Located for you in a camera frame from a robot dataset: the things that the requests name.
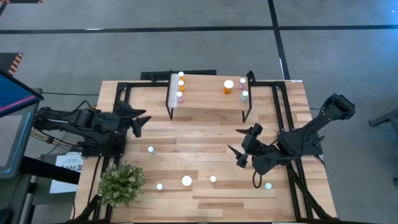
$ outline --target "black floor line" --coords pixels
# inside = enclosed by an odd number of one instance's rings
[[[1,7],[0,7],[0,16],[1,16],[2,12],[4,12],[6,6],[7,6],[7,3],[2,3],[2,4],[1,4]]]
[[[0,30],[0,34],[102,34],[135,32],[193,32],[193,31],[255,31],[273,30],[271,26],[200,26],[200,27],[153,27],[153,28],[109,28],[109,29],[43,29]]]
[[[378,30],[398,29],[398,25],[353,25],[353,26],[280,26],[279,30]]]
[[[290,74],[289,74],[289,69],[287,68],[284,45],[282,43],[282,37],[280,36],[280,32],[278,29],[279,25],[278,25],[278,20],[277,20],[277,16],[276,16],[274,1],[268,0],[268,5],[269,5],[269,11],[271,13],[272,26],[274,28],[275,41],[276,41],[276,46],[278,49],[280,64],[282,67],[282,75],[283,75],[284,79],[290,80]]]

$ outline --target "green plant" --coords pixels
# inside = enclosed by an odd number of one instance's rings
[[[126,162],[116,166],[112,164],[103,174],[99,186],[98,195],[101,197],[99,203],[107,203],[113,207],[129,205],[138,202],[137,198],[142,194],[139,189],[145,184],[142,168],[135,167]]]

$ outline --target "monitor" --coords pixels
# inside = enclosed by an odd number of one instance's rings
[[[0,70],[0,118],[43,100],[43,96]]]

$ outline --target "warning stripe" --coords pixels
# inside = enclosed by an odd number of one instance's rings
[[[23,53],[18,53],[17,56],[15,56],[15,59],[14,59],[14,61],[12,61],[12,64],[10,66],[10,69],[8,70],[8,73],[13,75],[17,72],[17,67],[20,64],[23,56],[24,56]]]

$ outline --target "white bottle cap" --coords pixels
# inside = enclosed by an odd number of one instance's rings
[[[157,184],[156,185],[157,190],[162,190],[163,189],[163,184]]]
[[[192,184],[192,178],[190,176],[182,177],[182,185],[188,187]]]
[[[232,82],[231,80],[226,80],[224,82],[224,87],[225,88],[232,88],[232,87],[234,87],[234,82]]]
[[[266,187],[266,189],[271,189],[272,188],[272,184],[271,183],[266,183],[265,187]]]

